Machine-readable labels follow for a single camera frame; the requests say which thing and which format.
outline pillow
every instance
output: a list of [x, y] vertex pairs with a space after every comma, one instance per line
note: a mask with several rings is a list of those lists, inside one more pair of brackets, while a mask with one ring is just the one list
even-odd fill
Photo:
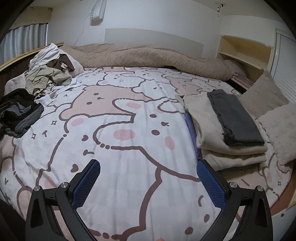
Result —
[[69, 72], [69, 74], [72, 76], [72, 78], [74, 78], [75, 76], [82, 74], [84, 72], [84, 68], [82, 67], [82, 65], [77, 60], [73, 59], [73, 57], [70, 54], [66, 53], [62, 49], [59, 49], [59, 53], [66, 54], [68, 56], [69, 60], [71, 61], [71, 63], [73, 64], [75, 70], [72, 72]]
[[254, 85], [239, 97], [239, 100], [245, 109], [256, 118], [269, 110], [289, 103], [266, 70]]
[[224, 65], [226, 65], [232, 74], [238, 73], [241, 76], [247, 77], [247, 73], [245, 68], [234, 59], [227, 59], [223, 61]]
[[279, 165], [296, 159], [296, 104], [289, 103], [259, 117]]

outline comforter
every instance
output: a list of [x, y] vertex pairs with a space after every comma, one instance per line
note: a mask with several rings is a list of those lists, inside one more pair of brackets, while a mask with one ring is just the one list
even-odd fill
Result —
[[[94, 158], [101, 174], [77, 212], [97, 240], [199, 240], [220, 209], [196, 174], [185, 111], [175, 95], [239, 94], [221, 81], [158, 68], [86, 69], [77, 81], [53, 97], [22, 138], [5, 136], [0, 143], [0, 198], [26, 218], [34, 186], [69, 182]], [[292, 169], [277, 167], [267, 142], [267, 161], [259, 168], [224, 176], [244, 188], [262, 185], [272, 205]], [[56, 207], [55, 213], [72, 240]]]

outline white closet door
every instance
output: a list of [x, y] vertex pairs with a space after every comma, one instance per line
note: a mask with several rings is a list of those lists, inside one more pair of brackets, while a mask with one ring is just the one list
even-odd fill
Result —
[[277, 33], [271, 75], [283, 95], [296, 103], [296, 41], [293, 37]]

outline brown clothing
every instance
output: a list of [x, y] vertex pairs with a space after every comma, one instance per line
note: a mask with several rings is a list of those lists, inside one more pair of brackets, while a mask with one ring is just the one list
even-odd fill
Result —
[[75, 68], [66, 54], [60, 54], [59, 58], [50, 61], [46, 66], [63, 71], [62, 63], [68, 66], [69, 72], [74, 71]]

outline folded beige sweater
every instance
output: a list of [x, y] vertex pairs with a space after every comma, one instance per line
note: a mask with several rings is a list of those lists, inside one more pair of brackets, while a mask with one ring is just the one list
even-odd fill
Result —
[[202, 158], [207, 160], [207, 162], [215, 171], [230, 167], [244, 167], [266, 161], [265, 153], [244, 156], [230, 156], [205, 149], [202, 149]]
[[[225, 155], [254, 155], [267, 151], [266, 143], [258, 146], [228, 146], [223, 140], [223, 129], [213, 111], [211, 102], [206, 93], [196, 96], [185, 95], [184, 106], [192, 116], [197, 133], [196, 145], [198, 148]], [[266, 133], [262, 126], [254, 119], [262, 137], [266, 140]]]

